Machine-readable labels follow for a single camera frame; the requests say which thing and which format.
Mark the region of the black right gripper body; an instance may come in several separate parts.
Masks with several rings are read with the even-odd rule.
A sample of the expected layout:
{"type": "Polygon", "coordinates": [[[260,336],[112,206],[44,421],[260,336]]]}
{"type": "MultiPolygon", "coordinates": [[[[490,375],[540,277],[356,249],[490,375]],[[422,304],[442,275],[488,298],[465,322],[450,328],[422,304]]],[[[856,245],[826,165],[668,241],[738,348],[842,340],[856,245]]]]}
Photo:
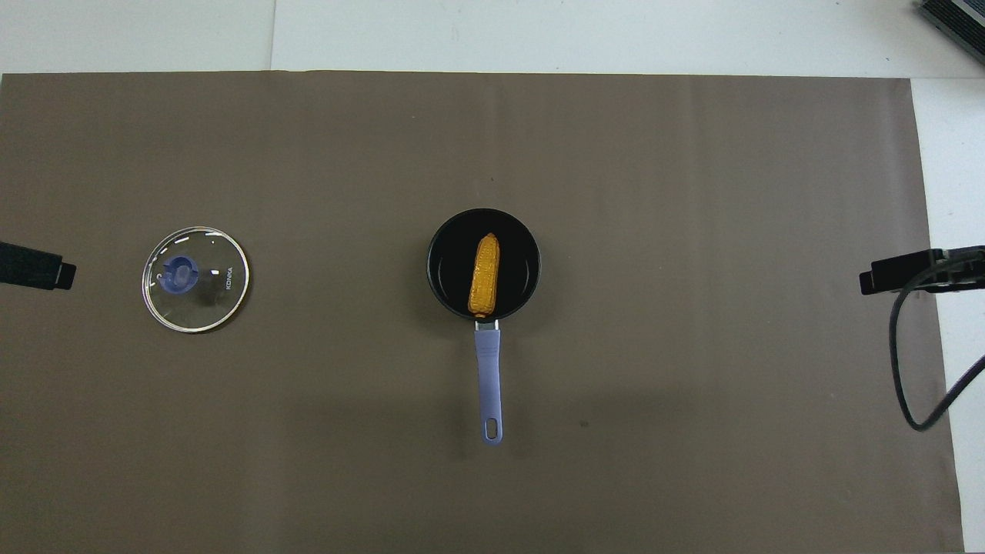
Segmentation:
{"type": "Polygon", "coordinates": [[[969,248],[933,249],[933,263],[961,262],[935,275],[932,293],[985,290],[985,245],[969,248]]]}

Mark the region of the glass lid with blue knob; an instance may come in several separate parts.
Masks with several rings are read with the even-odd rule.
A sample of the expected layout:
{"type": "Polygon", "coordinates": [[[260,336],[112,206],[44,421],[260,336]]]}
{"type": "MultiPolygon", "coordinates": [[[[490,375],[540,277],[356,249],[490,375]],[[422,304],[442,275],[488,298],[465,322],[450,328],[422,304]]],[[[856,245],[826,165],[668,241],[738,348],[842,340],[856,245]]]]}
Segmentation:
{"type": "Polygon", "coordinates": [[[158,323],[194,334],[230,320],[249,284],[242,246],[221,230],[194,225],[167,235],[152,250],[143,269],[142,298],[158,323]]]}

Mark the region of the yellow toy corn cob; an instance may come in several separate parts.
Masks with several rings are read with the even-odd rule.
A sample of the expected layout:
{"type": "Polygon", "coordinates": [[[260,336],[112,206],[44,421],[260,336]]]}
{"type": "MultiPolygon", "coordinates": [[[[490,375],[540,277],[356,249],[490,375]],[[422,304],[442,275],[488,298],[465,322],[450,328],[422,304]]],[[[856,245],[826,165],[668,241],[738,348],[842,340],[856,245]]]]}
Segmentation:
{"type": "Polygon", "coordinates": [[[500,245],[494,234],[486,234],[477,245],[467,309],[474,318],[489,318],[496,308],[500,245]]]}

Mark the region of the grey ribbed device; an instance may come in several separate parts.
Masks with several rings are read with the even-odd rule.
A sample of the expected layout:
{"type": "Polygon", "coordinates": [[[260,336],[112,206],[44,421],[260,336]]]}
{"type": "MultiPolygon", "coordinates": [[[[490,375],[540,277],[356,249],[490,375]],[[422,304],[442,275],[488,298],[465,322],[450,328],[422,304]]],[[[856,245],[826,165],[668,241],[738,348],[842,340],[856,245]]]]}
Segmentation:
{"type": "Polygon", "coordinates": [[[918,13],[985,63],[985,0],[919,0],[918,13]]]}

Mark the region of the brown table mat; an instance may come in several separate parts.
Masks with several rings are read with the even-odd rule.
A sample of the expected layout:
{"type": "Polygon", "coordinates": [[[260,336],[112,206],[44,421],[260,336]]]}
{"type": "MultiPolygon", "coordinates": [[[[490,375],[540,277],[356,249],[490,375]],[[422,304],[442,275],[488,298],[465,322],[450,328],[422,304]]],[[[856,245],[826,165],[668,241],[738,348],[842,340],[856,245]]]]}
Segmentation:
{"type": "Polygon", "coordinates": [[[963,549],[949,425],[891,385],[873,260],[929,243],[903,78],[34,74],[0,84],[0,554],[963,549]],[[504,439],[429,243],[507,212],[504,439]],[[207,225],[207,332],[142,275],[207,225]]]}

